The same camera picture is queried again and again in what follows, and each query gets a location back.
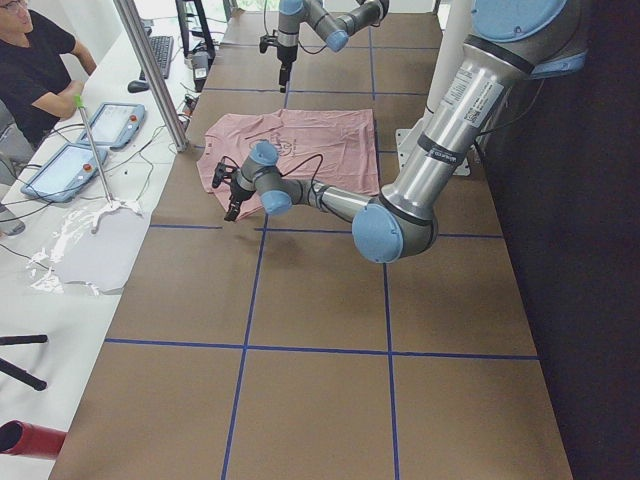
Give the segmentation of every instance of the pink cloth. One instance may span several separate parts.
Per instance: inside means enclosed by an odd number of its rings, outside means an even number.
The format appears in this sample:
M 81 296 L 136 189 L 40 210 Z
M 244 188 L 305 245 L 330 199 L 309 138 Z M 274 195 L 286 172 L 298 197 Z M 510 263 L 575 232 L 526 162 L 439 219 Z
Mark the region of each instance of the pink cloth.
M 285 174 L 309 157 L 324 157 L 316 179 L 356 193 L 379 191 L 372 110 L 305 111 L 278 110 L 266 115 L 224 115 L 205 134 L 205 151 L 198 160 L 202 186 L 214 193 L 226 209 L 229 187 L 211 187 L 214 170 L 223 156 L 239 165 L 253 146 L 268 140 L 280 155 L 278 168 Z M 318 158 L 307 162 L 287 178 L 311 178 Z M 262 208 L 258 195 L 242 205 L 238 219 Z

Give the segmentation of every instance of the blue tablet device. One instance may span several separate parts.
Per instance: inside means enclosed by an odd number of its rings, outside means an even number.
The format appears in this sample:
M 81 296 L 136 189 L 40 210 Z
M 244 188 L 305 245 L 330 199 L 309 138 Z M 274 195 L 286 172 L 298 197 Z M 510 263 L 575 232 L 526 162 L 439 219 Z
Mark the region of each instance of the blue tablet device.
M 139 103 L 101 104 L 89 120 L 93 141 L 99 147 L 124 148 L 138 133 L 145 113 L 144 105 Z M 77 143 L 89 145 L 86 130 L 80 134 Z
M 98 148 L 100 164 L 107 150 Z M 20 191 L 47 202 L 68 202 L 98 173 L 90 147 L 67 143 L 58 150 Z

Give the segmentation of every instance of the red cylinder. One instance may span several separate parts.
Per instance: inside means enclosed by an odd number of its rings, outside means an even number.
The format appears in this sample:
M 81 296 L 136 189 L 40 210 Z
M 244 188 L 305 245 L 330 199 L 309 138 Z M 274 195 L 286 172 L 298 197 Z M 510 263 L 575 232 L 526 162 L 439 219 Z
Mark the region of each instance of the red cylinder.
M 0 427 L 0 453 L 55 460 L 65 432 L 13 420 Z

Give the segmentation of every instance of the keyboard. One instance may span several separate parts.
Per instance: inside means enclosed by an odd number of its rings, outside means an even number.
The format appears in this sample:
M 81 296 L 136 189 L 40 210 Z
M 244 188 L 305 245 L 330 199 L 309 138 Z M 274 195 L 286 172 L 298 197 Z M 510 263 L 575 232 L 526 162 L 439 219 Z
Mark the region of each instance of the keyboard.
M 173 53 L 173 37 L 168 35 L 156 35 L 149 37 L 153 56 L 158 62 L 160 72 L 164 78 L 169 78 L 169 69 L 171 68 L 171 55 Z M 144 72 L 140 70 L 140 80 L 146 80 Z

